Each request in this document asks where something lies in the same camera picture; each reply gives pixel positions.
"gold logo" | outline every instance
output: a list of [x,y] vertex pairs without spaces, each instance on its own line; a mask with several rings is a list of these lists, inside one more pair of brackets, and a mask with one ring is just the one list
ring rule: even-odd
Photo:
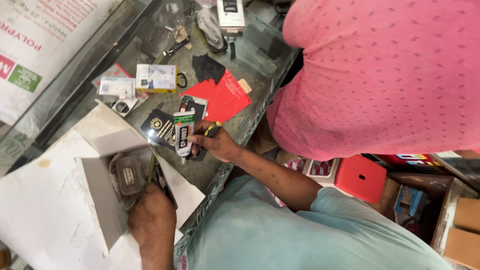
[[152,119],[152,121],[150,122],[150,126],[154,129],[159,129],[161,128],[163,125],[162,123],[162,120],[160,120],[158,117],[155,117],[154,119]]

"green logo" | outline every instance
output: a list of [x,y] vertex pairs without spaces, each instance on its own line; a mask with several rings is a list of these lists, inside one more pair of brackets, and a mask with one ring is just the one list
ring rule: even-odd
[[36,74],[35,72],[22,67],[17,64],[15,69],[12,71],[12,74],[8,78],[8,81],[12,84],[19,86],[27,91],[34,92],[42,76]]

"hand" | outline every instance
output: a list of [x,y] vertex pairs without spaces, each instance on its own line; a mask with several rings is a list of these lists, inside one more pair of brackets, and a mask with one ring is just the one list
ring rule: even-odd
[[177,214],[172,202],[154,183],[145,187],[127,224],[139,245],[144,270],[173,268]]
[[[195,123],[194,132],[201,132],[203,134],[211,124],[212,122],[210,121],[199,121]],[[233,141],[232,137],[230,137],[224,128],[221,128],[213,138],[208,138],[203,135],[192,135],[188,136],[187,139],[194,143],[192,147],[193,154],[199,151],[199,146],[203,146],[210,151],[212,156],[222,162],[234,162],[235,159],[240,157],[240,154],[244,150],[243,147]]]

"person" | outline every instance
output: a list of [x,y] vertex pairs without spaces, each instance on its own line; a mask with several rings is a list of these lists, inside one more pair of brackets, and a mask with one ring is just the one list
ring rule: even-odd
[[283,38],[304,65],[274,96],[256,152],[480,149],[479,12],[465,0],[297,0]]
[[[195,131],[211,122],[198,122]],[[451,269],[426,243],[334,188],[236,144],[225,129],[188,138],[250,175],[218,195],[187,248],[189,269]],[[288,207],[280,207],[267,187]],[[150,184],[128,219],[143,270],[173,269],[171,201]]]

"pink shirt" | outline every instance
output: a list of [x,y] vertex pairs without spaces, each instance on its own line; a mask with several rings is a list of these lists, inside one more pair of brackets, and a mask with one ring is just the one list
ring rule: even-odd
[[358,153],[480,148],[480,2],[297,0],[283,37],[304,67],[267,117],[289,151]]

